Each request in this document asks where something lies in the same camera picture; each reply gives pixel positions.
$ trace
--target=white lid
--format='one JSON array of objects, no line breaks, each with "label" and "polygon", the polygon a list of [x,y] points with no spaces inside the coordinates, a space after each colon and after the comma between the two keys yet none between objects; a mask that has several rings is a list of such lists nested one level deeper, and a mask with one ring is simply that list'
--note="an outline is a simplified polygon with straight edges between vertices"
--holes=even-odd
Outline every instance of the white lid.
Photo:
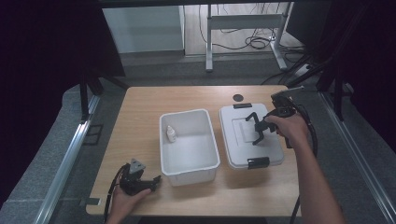
[{"label": "white lid", "polygon": [[228,162],[234,169],[247,169],[248,159],[252,158],[268,157],[269,165],[279,165],[284,160],[279,138],[276,133],[270,133],[269,129],[263,132],[264,139],[260,143],[252,145],[259,138],[254,129],[254,119],[245,120],[252,112],[256,112],[259,121],[268,113],[263,104],[242,108],[228,105],[219,112]]}]

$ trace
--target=hand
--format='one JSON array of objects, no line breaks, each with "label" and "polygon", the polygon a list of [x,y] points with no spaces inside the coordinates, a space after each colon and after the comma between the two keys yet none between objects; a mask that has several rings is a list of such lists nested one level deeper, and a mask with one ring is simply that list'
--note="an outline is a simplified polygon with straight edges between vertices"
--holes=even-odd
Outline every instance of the hand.
[{"label": "hand", "polygon": [[113,199],[111,204],[111,211],[106,224],[121,223],[136,205],[151,193],[151,189],[144,189],[134,196],[128,195],[120,188],[120,180],[117,180],[117,185],[114,188]]},{"label": "hand", "polygon": [[300,114],[295,114],[285,119],[277,116],[268,116],[265,118],[265,122],[274,123],[277,126],[277,133],[289,138],[292,147],[297,148],[308,144],[308,128]]}]

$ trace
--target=person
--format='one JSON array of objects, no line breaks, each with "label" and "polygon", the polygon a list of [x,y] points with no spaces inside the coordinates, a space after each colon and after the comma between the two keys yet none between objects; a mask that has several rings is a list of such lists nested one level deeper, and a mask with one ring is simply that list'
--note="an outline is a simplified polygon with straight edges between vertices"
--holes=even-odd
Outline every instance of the person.
[{"label": "person", "polygon": [[[274,123],[278,134],[289,138],[290,145],[294,148],[303,223],[347,223],[309,145],[308,128],[301,115],[296,114],[285,119],[268,116],[265,121]],[[146,189],[135,196],[129,196],[120,187],[116,187],[107,224],[120,223],[149,194],[150,190]]]}]

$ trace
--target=wooden table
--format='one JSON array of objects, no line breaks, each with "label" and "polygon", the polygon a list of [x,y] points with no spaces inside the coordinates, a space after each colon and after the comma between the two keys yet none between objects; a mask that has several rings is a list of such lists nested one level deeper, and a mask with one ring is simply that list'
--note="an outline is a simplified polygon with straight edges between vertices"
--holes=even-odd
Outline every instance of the wooden table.
[{"label": "wooden table", "polygon": [[[219,110],[240,103],[262,103],[274,109],[270,95],[284,86],[132,87],[125,95],[106,154],[92,188],[87,212],[102,215],[115,173],[131,158],[146,165],[143,180],[163,177],[157,191],[134,210],[135,216],[236,216],[288,217],[298,197],[295,154],[286,149],[281,165],[256,170],[233,170],[227,161]],[[172,187],[161,171],[159,120],[165,113],[204,108],[209,111],[216,137],[220,166],[212,182]]]}]

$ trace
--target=white wall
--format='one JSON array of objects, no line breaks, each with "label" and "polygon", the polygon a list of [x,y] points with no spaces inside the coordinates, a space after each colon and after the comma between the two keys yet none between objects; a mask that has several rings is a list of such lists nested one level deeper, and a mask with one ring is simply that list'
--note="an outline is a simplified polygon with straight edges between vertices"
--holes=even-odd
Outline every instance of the white wall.
[{"label": "white wall", "polygon": [[184,49],[182,7],[103,9],[119,53]]}]

